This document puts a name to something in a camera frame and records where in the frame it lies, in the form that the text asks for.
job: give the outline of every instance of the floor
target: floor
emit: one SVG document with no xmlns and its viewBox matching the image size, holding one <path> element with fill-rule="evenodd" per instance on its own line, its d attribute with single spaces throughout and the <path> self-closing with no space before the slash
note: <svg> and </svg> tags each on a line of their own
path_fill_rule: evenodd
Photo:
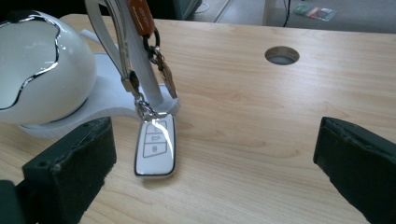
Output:
<svg viewBox="0 0 396 224">
<path fill-rule="evenodd" d="M 263 25 L 264 5 L 265 0 L 203 0 L 192 20 Z"/>
<path fill-rule="evenodd" d="M 264 6 L 267 1 L 264 22 Z M 283 26 L 288 0 L 203 0 L 193 21 L 246 25 Z M 300 4 L 326 7 L 335 11 L 330 21 L 320 21 L 294 14 Z M 290 19 L 287 27 L 396 34 L 395 0 L 290 0 Z"/>
</svg>

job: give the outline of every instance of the wood grain surface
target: wood grain surface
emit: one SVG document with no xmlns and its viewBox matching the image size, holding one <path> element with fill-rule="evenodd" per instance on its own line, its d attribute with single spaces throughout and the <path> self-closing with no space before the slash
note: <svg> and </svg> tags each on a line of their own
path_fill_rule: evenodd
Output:
<svg viewBox="0 0 396 224">
<path fill-rule="evenodd" d="M 63 21 L 92 29 L 85 15 Z M 324 116 L 396 142 L 396 35 L 155 22 L 181 104 L 176 172 L 135 177 L 139 121 L 114 118 L 118 162 L 81 223 L 367 223 L 313 153 Z M 299 61 L 267 62 L 275 46 Z M 0 179 L 21 181 L 54 141 L 1 124 Z"/>
</svg>

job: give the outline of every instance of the silver trim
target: silver trim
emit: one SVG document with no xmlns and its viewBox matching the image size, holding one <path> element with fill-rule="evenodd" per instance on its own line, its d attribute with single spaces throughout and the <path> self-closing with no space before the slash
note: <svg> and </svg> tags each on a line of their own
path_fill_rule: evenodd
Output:
<svg viewBox="0 0 396 224">
<path fill-rule="evenodd" d="M 41 75 L 49 72 L 50 70 L 52 70 L 53 68 L 55 68 L 58 65 L 58 61 L 59 61 L 58 39 L 59 39 L 60 33 L 61 33 L 61 26 L 57 22 L 52 21 L 52 20 L 47 19 L 47 18 L 44 18 L 41 15 L 40 16 L 39 15 L 30 15 L 28 18 L 20 20 L 18 22 L 6 22 L 5 24 L 0 25 L 0 28 L 4 27 L 6 25 L 13 24 L 13 23 L 21 23 L 21 22 L 25 22 L 25 21 L 44 21 L 44 22 L 46 22 L 46 23 L 48 23 L 50 25 L 55 26 L 56 29 L 58 29 L 58 33 L 55 35 L 55 41 L 54 41 L 55 42 L 55 62 L 52 65 L 50 65 L 49 67 L 47 67 L 47 68 L 45 68 L 45 69 L 43 69 L 43 70 L 41 70 L 41 71 L 39 71 L 37 73 L 34 73 L 32 76 L 26 78 L 26 80 L 24 80 L 23 84 L 21 85 L 20 90 L 18 91 L 18 95 L 15 98 L 14 103 L 12 103 L 12 105 L 10 105 L 8 107 L 0 108 L 0 110 L 9 109 L 12 106 L 14 106 L 19 101 L 21 93 L 23 91 L 23 88 L 25 88 L 31 81 L 33 81 L 36 78 L 40 77 Z"/>
</svg>

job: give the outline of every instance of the orange strap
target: orange strap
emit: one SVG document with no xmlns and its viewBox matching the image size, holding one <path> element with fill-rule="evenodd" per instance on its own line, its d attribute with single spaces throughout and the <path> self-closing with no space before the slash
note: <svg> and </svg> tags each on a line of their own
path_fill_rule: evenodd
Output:
<svg viewBox="0 0 396 224">
<path fill-rule="evenodd" d="M 140 35 L 150 37 L 155 30 L 149 5 L 146 0 L 128 0 L 129 11 Z"/>
</svg>

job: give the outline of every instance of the white key fob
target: white key fob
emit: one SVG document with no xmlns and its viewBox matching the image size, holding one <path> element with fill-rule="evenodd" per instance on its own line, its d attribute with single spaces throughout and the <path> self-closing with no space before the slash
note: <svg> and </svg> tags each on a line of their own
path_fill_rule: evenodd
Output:
<svg viewBox="0 0 396 224">
<path fill-rule="evenodd" d="M 134 173 L 141 177 L 167 177 L 175 170 L 176 135 L 171 114 L 143 121 L 136 146 Z"/>
</svg>

